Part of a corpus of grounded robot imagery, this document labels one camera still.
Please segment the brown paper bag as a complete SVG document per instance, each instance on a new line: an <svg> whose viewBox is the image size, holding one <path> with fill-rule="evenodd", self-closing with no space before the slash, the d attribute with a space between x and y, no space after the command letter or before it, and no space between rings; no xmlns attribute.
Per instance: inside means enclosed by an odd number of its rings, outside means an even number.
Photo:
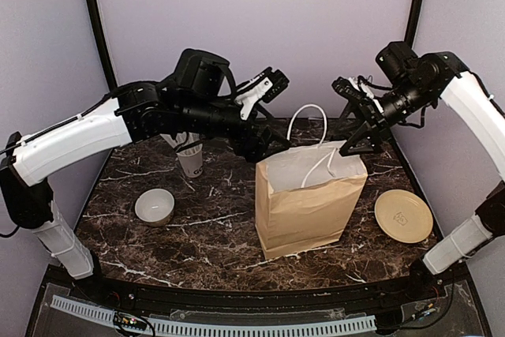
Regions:
<svg viewBox="0 0 505 337"><path fill-rule="evenodd" d="M321 139L256 164L255 226L266 259L340 239L368 178L343 145Z"/></svg>

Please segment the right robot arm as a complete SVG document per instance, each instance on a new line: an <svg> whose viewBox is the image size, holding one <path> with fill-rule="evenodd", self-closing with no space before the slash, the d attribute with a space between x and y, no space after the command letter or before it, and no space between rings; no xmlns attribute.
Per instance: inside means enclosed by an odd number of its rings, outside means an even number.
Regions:
<svg viewBox="0 0 505 337"><path fill-rule="evenodd" d="M347 138L339 150L342 157L376 155L393 138L395 125L410 126L407 118L444 102L473 134L473 147L480 146L504 176L504 111L474 72L452 51L417 55L405 41L390 42L375 58L390 84L378 87L362 75L337 77L331 84L346 99L340 118L350 122ZM479 249L504 234L504 186L495 188L474 214L454 228L413 263L416 271L402 284L403 294L418 301L433 287L432 275L472 257Z"/></svg>

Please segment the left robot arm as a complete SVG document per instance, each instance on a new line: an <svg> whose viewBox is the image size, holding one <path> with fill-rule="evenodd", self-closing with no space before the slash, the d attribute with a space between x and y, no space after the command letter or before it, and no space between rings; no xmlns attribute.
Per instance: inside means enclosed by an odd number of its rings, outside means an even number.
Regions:
<svg viewBox="0 0 505 337"><path fill-rule="evenodd" d="M10 219L30 230L80 280L94 302L111 296L99 261L64 220L48 178L96 153L165 134L196 133L225 138L235 155L258 163L288 149L289 141L258 122L289 84L286 75L266 68L237 84L230 63L216 54L188 48L168 77L135 81L107 93L88 110L43 131L13 133L2 151L1 191Z"/></svg>

